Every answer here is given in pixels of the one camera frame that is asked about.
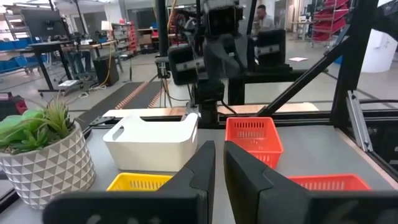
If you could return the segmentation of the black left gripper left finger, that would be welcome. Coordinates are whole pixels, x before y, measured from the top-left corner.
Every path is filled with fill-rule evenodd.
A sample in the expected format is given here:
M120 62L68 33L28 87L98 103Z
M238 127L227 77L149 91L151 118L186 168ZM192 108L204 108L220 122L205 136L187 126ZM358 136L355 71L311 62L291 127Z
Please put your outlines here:
M159 190L72 192L53 199L44 224L211 224L215 144L205 142Z

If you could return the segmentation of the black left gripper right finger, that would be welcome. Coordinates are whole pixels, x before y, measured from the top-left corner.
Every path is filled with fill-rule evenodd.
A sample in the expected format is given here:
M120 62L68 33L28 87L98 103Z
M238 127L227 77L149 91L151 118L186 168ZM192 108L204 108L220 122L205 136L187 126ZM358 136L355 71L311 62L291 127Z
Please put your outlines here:
M398 191L307 190L237 144L224 144L236 224L398 224Z

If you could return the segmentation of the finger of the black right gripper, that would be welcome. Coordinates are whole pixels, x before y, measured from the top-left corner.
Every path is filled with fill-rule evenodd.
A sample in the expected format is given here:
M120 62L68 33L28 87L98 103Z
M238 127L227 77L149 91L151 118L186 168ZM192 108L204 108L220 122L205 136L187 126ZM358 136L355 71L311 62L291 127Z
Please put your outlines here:
M190 45L172 47L168 52L169 66L176 85L188 85L198 80L198 73L205 70L203 57L198 57Z
M286 37L284 29L259 32L256 39L256 59L260 65L276 67L285 63Z

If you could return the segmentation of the yellow plastic slotted basket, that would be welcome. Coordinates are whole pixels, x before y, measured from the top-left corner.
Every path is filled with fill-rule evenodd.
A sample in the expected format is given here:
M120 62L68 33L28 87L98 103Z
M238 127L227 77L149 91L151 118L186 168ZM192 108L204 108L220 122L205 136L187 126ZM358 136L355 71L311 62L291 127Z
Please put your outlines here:
M118 174L107 191L156 191L166 182L172 175L157 174L138 174L123 172Z

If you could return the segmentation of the orange plastic slotted basket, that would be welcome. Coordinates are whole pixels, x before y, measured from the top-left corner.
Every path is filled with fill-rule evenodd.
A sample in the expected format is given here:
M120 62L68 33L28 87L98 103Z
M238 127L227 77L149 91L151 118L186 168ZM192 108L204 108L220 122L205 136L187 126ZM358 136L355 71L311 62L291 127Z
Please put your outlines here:
M232 141L275 169L284 148L270 117L231 117L226 121L225 140Z
M371 190L370 186L355 174L330 174L290 176L289 179L307 190L357 191Z

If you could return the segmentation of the person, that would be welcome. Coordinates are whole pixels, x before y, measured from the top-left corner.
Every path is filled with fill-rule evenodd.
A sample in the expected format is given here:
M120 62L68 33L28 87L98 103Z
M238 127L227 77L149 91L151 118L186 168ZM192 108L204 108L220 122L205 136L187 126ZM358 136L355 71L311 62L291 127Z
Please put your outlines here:
M254 18L252 33L257 34L258 32L274 29L274 19L267 14L266 6L264 4L258 5L256 9L256 16Z

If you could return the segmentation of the wooden table edge board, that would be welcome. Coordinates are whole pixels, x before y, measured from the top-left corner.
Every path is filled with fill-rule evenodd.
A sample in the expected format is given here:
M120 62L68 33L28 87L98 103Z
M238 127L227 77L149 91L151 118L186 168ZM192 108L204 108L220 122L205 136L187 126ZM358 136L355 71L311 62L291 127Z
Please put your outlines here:
M257 113L264 105L238 105L231 106L237 113ZM123 118L125 116L137 115L140 117L150 116L181 116L185 114L185 107L173 108L146 108L146 109L123 109L123 110L109 110L103 116L113 116L115 118ZM287 112L307 112L319 111L319 109L309 102L303 103L287 103L281 106L277 113Z

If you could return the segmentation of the red shelving rack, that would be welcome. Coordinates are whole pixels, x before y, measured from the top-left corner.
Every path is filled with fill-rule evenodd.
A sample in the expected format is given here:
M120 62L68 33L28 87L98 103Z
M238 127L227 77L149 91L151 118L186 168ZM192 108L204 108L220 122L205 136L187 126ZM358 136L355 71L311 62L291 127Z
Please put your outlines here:
M346 26L351 0L320 0L312 17L312 41L330 42L333 35Z

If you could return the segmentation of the black floor mat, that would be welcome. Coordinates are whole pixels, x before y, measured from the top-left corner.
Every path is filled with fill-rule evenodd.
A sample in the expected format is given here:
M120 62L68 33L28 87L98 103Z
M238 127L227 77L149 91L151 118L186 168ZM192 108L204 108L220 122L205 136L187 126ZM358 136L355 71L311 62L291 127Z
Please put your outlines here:
M76 120L81 126L87 126L109 110L148 108L159 91L160 82L126 83L92 108L84 111Z

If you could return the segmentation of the black trash bin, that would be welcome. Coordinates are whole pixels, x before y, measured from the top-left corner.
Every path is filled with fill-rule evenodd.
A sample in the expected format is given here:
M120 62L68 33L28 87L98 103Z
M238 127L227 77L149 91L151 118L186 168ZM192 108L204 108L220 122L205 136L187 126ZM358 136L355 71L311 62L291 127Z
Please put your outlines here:
M115 56L98 57L94 59L93 64L100 85L112 86L119 81Z

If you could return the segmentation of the silver aluminium extrusion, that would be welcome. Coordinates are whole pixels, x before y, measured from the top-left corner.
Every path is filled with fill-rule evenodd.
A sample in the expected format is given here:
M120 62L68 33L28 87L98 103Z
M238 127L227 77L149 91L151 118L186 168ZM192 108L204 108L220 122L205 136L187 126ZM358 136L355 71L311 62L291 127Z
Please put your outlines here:
M356 91L348 90L346 105L356 144L364 152L373 152L373 145L368 133L368 127L366 126Z

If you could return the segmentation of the black standing desk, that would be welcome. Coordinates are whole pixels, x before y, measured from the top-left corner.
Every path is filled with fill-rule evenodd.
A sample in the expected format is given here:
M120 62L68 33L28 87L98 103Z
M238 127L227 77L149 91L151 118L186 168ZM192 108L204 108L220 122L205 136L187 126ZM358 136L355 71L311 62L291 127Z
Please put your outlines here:
M47 89L38 90L39 95L41 97L44 96L44 93L55 93L55 92L61 91L61 90L56 90L52 85L50 77L47 73L47 69L42 60L43 53L58 52L60 54L60 59L61 59L62 65L64 67L65 74L66 74L67 78L69 80L72 79L72 75L71 75L68 65L67 65L67 59L66 59L66 56L64 55L63 49L62 49L63 47L66 47L69 43L70 43L70 41L51 41L51 42L41 42L41 43L29 45L29 47L33 51L33 53L39 63L40 70L41 70L42 75L44 76L45 81L48 86Z

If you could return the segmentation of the blue storage bins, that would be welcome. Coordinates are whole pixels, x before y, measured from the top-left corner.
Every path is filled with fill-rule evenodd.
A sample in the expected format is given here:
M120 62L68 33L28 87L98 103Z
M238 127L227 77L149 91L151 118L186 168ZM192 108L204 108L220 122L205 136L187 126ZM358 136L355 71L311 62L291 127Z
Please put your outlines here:
M35 54L29 45L41 43L40 39L24 37L18 40L0 40L0 74L24 69L26 73L39 68Z

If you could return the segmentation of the black diagonal frame brace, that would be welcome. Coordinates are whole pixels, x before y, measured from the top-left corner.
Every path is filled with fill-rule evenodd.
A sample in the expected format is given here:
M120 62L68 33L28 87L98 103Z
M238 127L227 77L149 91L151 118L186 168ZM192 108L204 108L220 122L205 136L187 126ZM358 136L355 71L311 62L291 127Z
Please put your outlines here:
M300 90L308 85L315 77L317 77L324 69L331 65L339 56L341 56L345 48L349 45L350 38L342 40L339 44L333 47L325 56L323 56L315 65L309 68L303 75L299 76L285 91L283 91L274 101L269 105L260 109L256 116L271 116L281 106L288 102Z

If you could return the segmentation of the black frame post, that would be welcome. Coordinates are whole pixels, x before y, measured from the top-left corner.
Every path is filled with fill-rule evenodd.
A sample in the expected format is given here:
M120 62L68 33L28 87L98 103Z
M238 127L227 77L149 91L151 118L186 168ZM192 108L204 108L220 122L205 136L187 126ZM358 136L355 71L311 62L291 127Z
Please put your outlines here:
M165 0L155 0L155 11L157 14L157 30L159 38L159 53L161 57L167 56L169 48L167 15Z
M336 128L346 126L349 121L346 96L349 90L355 90L358 86L378 1L355 0L331 109L331 122Z

